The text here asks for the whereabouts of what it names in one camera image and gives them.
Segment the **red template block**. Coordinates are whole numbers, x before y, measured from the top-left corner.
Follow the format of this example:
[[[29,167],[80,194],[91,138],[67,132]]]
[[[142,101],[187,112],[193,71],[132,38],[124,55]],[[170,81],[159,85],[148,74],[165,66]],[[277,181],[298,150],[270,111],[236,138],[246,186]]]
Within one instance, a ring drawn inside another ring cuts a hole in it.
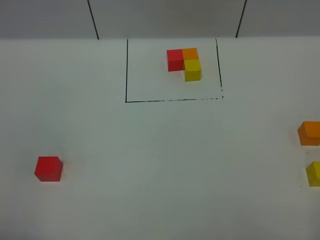
[[[170,49],[166,51],[167,69],[169,72],[184,70],[184,57],[181,49]]]

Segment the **yellow template block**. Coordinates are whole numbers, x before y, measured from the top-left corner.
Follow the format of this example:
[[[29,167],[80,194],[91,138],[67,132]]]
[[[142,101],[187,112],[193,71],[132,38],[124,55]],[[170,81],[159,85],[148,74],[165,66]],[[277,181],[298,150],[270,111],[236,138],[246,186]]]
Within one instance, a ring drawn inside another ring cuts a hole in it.
[[[184,60],[184,80],[186,82],[200,81],[202,68],[199,59]]]

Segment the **orange template block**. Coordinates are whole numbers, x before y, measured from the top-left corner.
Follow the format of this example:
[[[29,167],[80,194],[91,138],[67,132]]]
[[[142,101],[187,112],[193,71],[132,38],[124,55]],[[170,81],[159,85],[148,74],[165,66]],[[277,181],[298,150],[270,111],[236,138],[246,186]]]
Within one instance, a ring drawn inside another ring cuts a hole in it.
[[[182,49],[182,55],[184,60],[194,60],[199,58],[196,48],[184,48]]]

